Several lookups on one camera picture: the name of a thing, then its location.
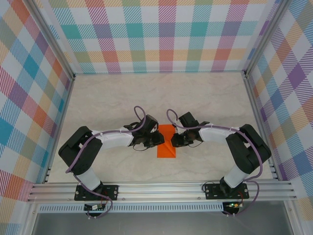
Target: metal frame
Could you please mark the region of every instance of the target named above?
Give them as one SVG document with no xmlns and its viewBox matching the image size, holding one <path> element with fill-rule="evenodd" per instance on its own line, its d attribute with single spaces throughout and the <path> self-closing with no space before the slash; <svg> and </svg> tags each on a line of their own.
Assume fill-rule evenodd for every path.
<svg viewBox="0 0 313 235">
<path fill-rule="evenodd" d="M 288 181 L 257 180 L 260 185 L 259 201 L 284 201 L 295 200 L 296 195 L 292 185 Z M 216 199 L 206 200 L 202 191 L 204 182 L 164 182 L 164 183 L 104 183 L 105 185 L 117 184 L 118 199 L 120 203 L 167 203 L 167 202 L 231 202 L 236 200 Z M 42 203 L 82 203 L 74 201 L 77 183 L 50 183 L 34 185 L 28 202 L 33 204 Z M 247 183 L 252 201 L 257 187 L 254 183 Z M 100 201 L 86 201 L 85 203 L 100 203 Z"/>
<path fill-rule="evenodd" d="M 252 107 L 252 110 L 253 110 L 253 113 L 254 113 L 254 117 L 255 117 L 255 120 L 257 122 L 259 131 L 260 131 L 260 135 L 261 135 L 262 139 L 265 141 L 265 143 L 270 147 L 271 151 L 273 152 L 273 149 L 272 149 L 272 147 L 270 145 L 268 136 L 266 134 L 266 129 L 265 129 L 265 126 L 264 126 L 264 122 L 263 122 L 263 120 L 261 118 L 262 115 L 260 113 L 260 110 L 257 107 L 256 97 L 254 96 L 254 93 L 252 92 L 253 88 L 252 88 L 251 82 L 249 80 L 249 76 L 245 72 L 242 72 L 242 77 L 243 77 L 243 81 L 244 81 L 244 84 L 245 84 L 245 87 L 246 87 L 246 91 L 247 91 L 247 94 L 248 94 L 248 97 L 249 97 L 249 100 L 250 100 L 250 103 L 251 103 L 251 107 Z M 268 161 L 270 163 L 270 166 L 272 166 L 275 169 L 275 173 L 276 173 L 277 179 L 283 180 L 280 171 L 276 170 L 276 168 L 278 167 L 278 163 L 275 160 L 275 158 L 271 157 Z M 290 221 L 290 224 L 291 224 L 291 227 L 292 227 L 292 230 L 293 230 L 294 234 L 297 234 L 297 235 L 309 234 L 309 232 L 304 231 L 302 226 L 301 226 L 300 219 L 299 219 L 299 218 L 301 218 L 301 214 L 297 210 L 296 202 L 295 201 L 286 200 L 286 201 L 284 201 L 284 203 L 285 203 L 285 208 L 286 208 L 286 211 L 287 211 L 287 215 L 289 217 L 289 221 Z"/>
<path fill-rule="evenodd" d="M 60 49 L 58 43 L 56 42 L 51 30 L 43 19 L 40 10 L 36 6 L 33 0 L 23 0 L 28 10 L 35 18 L 36 23 L 39 25 L 40 30 L 43 32 L 47 42 L 53 48 L 54 53 L 59 59 L 62 67 L 66 70 L 67 74 L 74 81 L 75 76 L 72 71 L 67 59 L 65 58 L 62 50 Z M 251 84 L 249 82 L 248 75 L 251 73 L 253 68 L 256 66 L 258 60 L 260 59 L 265 47 L 268 42 L 272 38 L 280 20 L 282 19 L 285 11 L 288 9 L 292 0 L 282 0 L 273 19 L 271 20 L 270 26 L 264 34 L 260 45 L 258 46 L 256 52 L 254 53 L 250 64 L 247 68 L 247 76 L 243 74 L 244 83 L 246 86 L 247 94 L 250 99 L 250 103 L 252 105 L 252 109 L 254 112 L 254 116 L 256 118 L 260 134 L 262 138 L 266 141 L 267 144 L 268 138 L 265 132 L 264 124 L 261 119 L 261 115 L 256 105 L 255 97 L 253 95 Z M 43 182 L 47 182 L 47 178 L 49 175 L 49 170 L 51 169 L 54 154 L 57 148 L 57 140 L 60 136 L 62 125 L 65 119 L 66 110 L 68 107 L 68 103 L 70 100 L 71 92 L 73 89 L 73 83 L 71 83 L 71 87 L 69 90 L 69 94 L 67 97 L 67 101 L 65 103 L 65 109 L 63 115 L 61 117 L 60 127 L 58 129 L 56 135 L 56 142 L 53 146 L 51 157 L 49 159 L 47 174 L 45 175 L 45 179 Z M 277 163 L 275 159 L 271 158 L 269 160 L 271 171 L 273 178 L 272 180 L 257 180 L 260 184 L 260 194 L 258 197 L 258 201 L 273 201 L 279 200 L 284 201 L 286 205 L 286 209 L 289 215 L 289 219 L 291 221 L 292 229 L 295 234 L 300 235 L 304 234 L 301 225 L 298 219 L 298 213 L 296 211 L 296 207 L 294 205 L 294 201 L 296 200 L 296 193 L 294 192 L 292 185 L 288 181 L 278 181 L 277 179 L 281 179 L 281 175 L 279 171 L 275 170 L 275 166 Z M 157 203 L 158 205 L 164 204 L 172 204 L 176 205 L 184 205 L 186 203 L 196 203 L 196 204 L 204 204 L 208 205 L 210 203 L 222 203 L 227 202 L 229 200 L 206 200 L 205 194 L 201 190 L 201 186 L 204 182 L 167 182 L 167 183 L 114 183 L 120 185 L 119 188 L 119 196 L 118 200 L 114 201 L 114 205 L 134 205 L 140 203 L 141 205 L 154 205 Z M 26 223 L 24 228 L 22 229 L 22 234 L 31 234 L 36 217 L 38 213 L 41 212 L 51 212 L 45 211 L 42 205 L 75 205 L 77 208 L 78 205 L 82 205 L 82 202 L 76 202 L 73 200 L 75 189 L 77 183 L 46 183 L 46 184 L 35 184 L 30 197 L 28 199 L 28 217 L 26 218 Z M 250 198 L 246 201 L 253 200 L 256 193 L 256 186 L 254 184 L 248 183 L 248 190 L 250 192 Z M 55 212 L 70 212 L 68 209 L 64 209 L 64 207 L 59 207 L 63 209 L 56 210 Z"/>
<path fill-rule="evenodd" d="M 53 33 L 50 30 L 50 27 L 44 20 L 38 6 L 34 3 L 33 0 L 23 0 L 25 6 L 27 7 L 28 11 L 30 12 L 31 16 L 34 18 L 35 22 L 37 23 L 40 31 L 44 35 L 45 39 L 47 40 L 48 44 L 52 48 L 56 58 L 59 60 L 60 64 L 62 65 L 63 69 L 67 73 L 72 80 L 75 78 L 75 72 L 70 67 L 64 53 L 62 52 L 59 44 L 57 43 Z"/>
<path fill-rule="evenodd" d="M 250 74 L 253 68 L 257 65 L 258 61 L 260 60 L 263 51 L 265 50 L 266 46 L 268 45 L 269 41 L 272 39 L 281 19 L 283 18 L 285 12 L 288 10 L 292 0 L 281 0 L 277 10 L 271 19 L 269 26 L 264 33 L 260 44 L 258 45 L 255 53 L 253 54 L 250 63 L 246 69 L 246 74 Z"/>
</svg>

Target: black mounting plate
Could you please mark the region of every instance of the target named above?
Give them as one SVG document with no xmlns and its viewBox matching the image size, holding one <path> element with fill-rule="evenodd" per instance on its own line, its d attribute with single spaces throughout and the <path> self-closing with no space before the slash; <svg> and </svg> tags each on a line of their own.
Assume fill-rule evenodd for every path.
<svg viewBox="0 0 313 235">
<path fill-rule="evenodd" d="M 108 196 L 112 201 L 117 200 L 118 185 L 103 185 L 102 194 Z M 74 196 L 75 201 L 101 201 L 100 196 L 94 195 L 85 190 L 81 185 L 77 185 Z"/>
<path fill-rule="evenodd" d="M 206 200 L 212 199 L 241 199 L 241 194 L 243 195 L 243 199 L 249 198 L 249 192 L 246 184 L 241 183 L 236 188 L 230 196 L 226 197 L 220 189 L 220 184 L 205 184 L 203 186 L 203 190 L 205 191 L 205 198 Z"/>
</svg>

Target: red wire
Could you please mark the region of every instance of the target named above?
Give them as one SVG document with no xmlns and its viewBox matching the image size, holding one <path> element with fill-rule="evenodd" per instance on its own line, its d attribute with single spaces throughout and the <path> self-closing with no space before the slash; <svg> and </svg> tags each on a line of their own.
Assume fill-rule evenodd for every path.
<svg viewBox="0 0 313 235">
<path fill-rule="evenodd" d="M 242 204 L 242 202 L 244 201 L 244 196 L 243 196 L 242 192 L 238 191 L 238 193 L 241 195 L 241 203 L 240 204 Z"/>
</svg>

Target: colorful plaid backdrop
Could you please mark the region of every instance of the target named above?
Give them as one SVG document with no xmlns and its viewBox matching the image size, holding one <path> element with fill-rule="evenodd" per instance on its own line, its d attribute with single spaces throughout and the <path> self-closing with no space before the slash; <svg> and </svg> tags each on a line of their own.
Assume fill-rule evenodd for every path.
<svg viewBox="0 0 313 235">
<path fill-rule="evenodd" d="M 241 71 L 274 3 L 37 0 L 69 62 L 83 73 Z"/>
<path fill-rule="evenodd" d="M 0 0 L 0 235 L 16 234 L 25 219 L 69 84 L 22 0 Z"/>
<path fill-rule="evenodd" d="M 313 1 L 293 0 L 251 82 L 284 180 L 313 234 Z"/>
</svg>

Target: aluminum rail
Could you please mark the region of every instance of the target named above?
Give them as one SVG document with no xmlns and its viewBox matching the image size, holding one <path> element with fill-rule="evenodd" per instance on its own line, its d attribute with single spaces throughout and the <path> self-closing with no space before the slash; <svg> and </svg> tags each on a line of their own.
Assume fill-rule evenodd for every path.
<svg viewBox="0 0 313 235">
<path fill-rule="evenodd" d="M 258 201 L 295 200 L 296 194 L 289 181 L 258 180 L 260 194 Z M 206 200 L 201 187 L 204 182 L 162 182 L 162 183 L 103 183 L 119 185 L 118 199 L 113 203 L 155 203 L 155 202 L 228 202 L 234 199 Z M 82 203 L 74 201 L 77 183 L 48 183 L 35 184 L 28 202 L 37 203 Z M 249 199 L 255 197 L 257 187 L 248 183 Z"/>
</svg>

